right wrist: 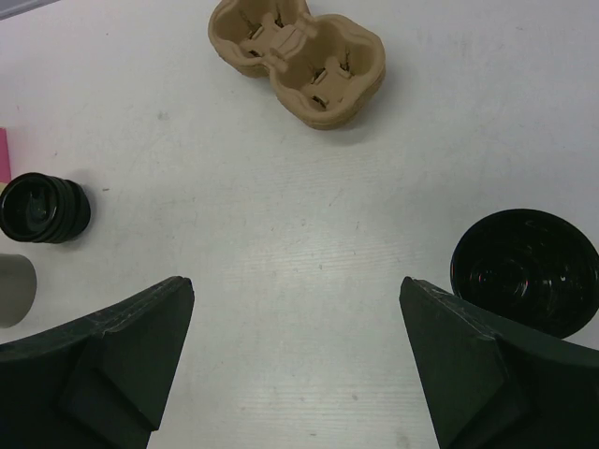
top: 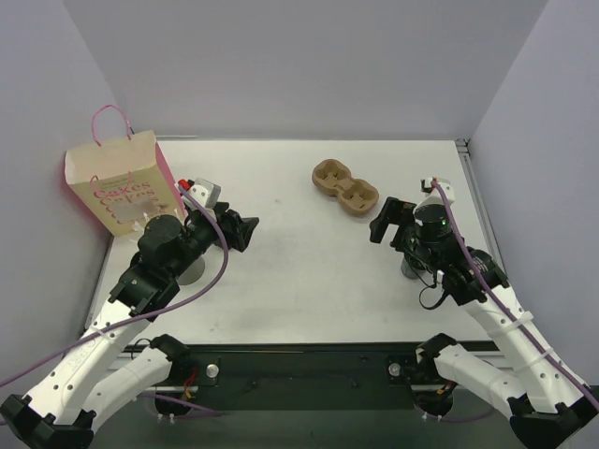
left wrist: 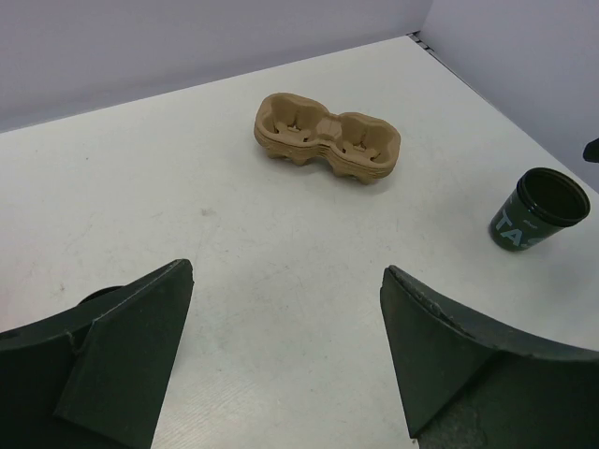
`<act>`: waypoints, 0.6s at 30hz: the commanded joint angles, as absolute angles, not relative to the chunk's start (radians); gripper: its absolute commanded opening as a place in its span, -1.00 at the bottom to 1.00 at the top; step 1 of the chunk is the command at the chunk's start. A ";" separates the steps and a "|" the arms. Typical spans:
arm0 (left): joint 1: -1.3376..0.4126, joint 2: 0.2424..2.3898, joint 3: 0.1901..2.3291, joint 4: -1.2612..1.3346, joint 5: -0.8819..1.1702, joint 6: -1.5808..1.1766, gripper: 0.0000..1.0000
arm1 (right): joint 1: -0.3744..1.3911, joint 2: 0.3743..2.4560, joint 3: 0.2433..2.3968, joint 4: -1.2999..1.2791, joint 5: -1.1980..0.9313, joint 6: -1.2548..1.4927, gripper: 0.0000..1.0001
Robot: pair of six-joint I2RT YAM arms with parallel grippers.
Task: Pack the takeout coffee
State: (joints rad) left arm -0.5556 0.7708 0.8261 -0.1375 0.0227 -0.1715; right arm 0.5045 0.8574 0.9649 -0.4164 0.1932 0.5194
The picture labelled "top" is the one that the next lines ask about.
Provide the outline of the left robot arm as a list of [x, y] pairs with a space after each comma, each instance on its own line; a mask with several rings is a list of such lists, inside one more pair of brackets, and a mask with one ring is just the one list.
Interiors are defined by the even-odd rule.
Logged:
[[30, 448], [87, 448], [99, 428], [146, 388], [188, 377], [188, 348], [169, 335], [153, 339], [122, 368], [108, 369], [160, 313], [172, 310], [179, 278], [207, 250], [244, 251], [259, 224], [226, 203], [185, 220], [160, 215], [146, 224], [138, 251], [75, 347], [26, 394], [1, 406], [7, 426]]

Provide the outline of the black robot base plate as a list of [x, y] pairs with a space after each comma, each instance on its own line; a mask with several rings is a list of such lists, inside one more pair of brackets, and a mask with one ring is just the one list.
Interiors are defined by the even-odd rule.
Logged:
[[419, 405], [446, 414], [452, 386], [422, 373], [413, 343], [193, 345], [158, 385], [190, 383], [195, 403], [219, 412], [387, 411]]

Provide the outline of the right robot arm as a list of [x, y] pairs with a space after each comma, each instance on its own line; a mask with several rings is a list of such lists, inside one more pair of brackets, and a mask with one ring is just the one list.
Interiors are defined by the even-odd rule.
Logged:
[[510, 364], [503, 372], [472, 355], [445, 333], [416, 348], [417, 375], [467, 388], [505, 416], [527, 448], [558, 448], [597, 416], [598, 390], [554, 354], [492, 257], [456, 235], [443, 203], [386, 199], [370, 223], [370, 240], [382, 241], [395, 225], [391, 248], [402, 253], [406, 275], [429, 273], [487, 333]]

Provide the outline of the dark transparent coffee cup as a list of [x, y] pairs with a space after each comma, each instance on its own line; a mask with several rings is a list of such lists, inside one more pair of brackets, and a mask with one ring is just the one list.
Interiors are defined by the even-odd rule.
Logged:
[[411, 280], [420, 279], [428, 272], [427, 267], [409, 253], [403, 254], [401, 270], [402, 274]]

